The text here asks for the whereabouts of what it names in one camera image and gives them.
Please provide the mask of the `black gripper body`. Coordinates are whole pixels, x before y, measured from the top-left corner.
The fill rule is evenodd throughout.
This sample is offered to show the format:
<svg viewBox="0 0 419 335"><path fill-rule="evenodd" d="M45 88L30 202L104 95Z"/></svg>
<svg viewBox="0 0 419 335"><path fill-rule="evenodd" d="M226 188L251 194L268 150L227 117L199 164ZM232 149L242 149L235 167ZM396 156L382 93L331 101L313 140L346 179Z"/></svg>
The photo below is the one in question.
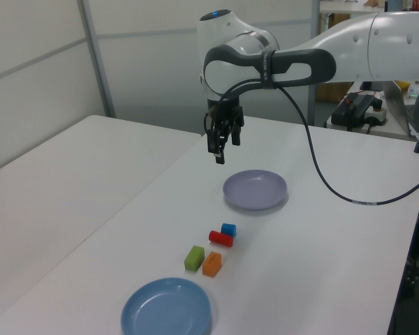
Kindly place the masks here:
<svg viewBox="0 0 419 335"><path fill-rule="evenodd" d="M238 98L224 100L222 102L207 100L207 113L216 123L236 119L241 115L242 108Z"/></svg>

